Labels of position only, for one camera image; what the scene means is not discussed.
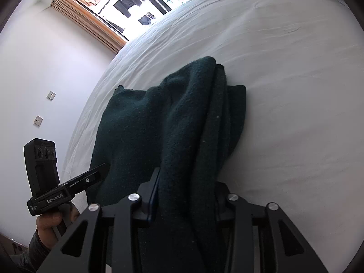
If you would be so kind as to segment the person left hand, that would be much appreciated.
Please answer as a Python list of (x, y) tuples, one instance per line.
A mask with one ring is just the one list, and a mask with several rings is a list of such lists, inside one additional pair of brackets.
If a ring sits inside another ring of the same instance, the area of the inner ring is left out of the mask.
[(57, 227), (63, 220), (60, 212), (53, 214), (40, 215), (36, 219), (36, 231), (41, 243), (48, 249), (52, 249), (58, 239), (53, 231), (53, 227)]

